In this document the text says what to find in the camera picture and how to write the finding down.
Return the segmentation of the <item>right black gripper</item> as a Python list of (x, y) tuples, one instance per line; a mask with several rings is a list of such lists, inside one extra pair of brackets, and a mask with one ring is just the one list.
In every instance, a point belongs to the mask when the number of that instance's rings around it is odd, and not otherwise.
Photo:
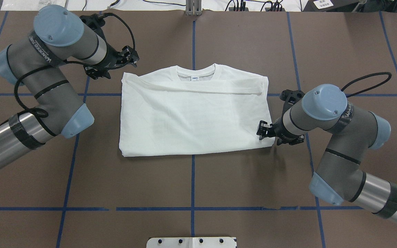
[(277, 119), (272, 125), (269, 125), (266, 121), (260, 121), (256, 134), (259, 136), (259, 140), (265, 138), (271, 138), (274, 136), (278, 138), (277, 141), (289, 142), (290, 132), (286, 129), (283, 119)]

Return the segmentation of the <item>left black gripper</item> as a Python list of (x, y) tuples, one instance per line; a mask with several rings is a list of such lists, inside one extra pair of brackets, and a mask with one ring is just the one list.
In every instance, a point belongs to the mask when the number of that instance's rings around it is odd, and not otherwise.
[(132, 65), (136, 68), (138, 61), (138, 53), (131, 46), (123, 47), (121, 52), (116, 51), (114, 48), (107, 48), (104, 58), (104, 70), (113, 70), (125, 65)]

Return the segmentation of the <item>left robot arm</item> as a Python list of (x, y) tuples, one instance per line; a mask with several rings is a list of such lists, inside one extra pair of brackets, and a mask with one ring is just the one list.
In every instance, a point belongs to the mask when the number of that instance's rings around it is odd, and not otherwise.
[(86, 103), (60, 66), (82, 65), (93, 80), (110, 79), (110, 70), (137, 66), (135, 48), (115, 50), (104, 36), (105, 18), (115, 13), (78, 16), (60, 5), (41, 8), (27, 38), (0, 52), (0, 76), (14, 85), (22, 111), (0, 124), (0, 169), (53, 137), (76, 136), (94, 123)]

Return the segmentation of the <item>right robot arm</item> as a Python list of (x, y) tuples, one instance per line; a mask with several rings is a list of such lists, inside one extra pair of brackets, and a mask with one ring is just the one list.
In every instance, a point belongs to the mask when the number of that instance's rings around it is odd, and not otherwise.
[(259, 140), (277, 137), (277, 145), (302, 143), (306, 133), (320, 128), (332, 136), (315, 169), (309, 188), (334, 206), (344, 201), (397, 223), (397, 184), (360, 170), (369, 149), (390, 137), (389, 122), (348, 101), (337, 86), (322, 84), (306, 94), (283, 91), (286, 104), (274, 123), (260, 121)]

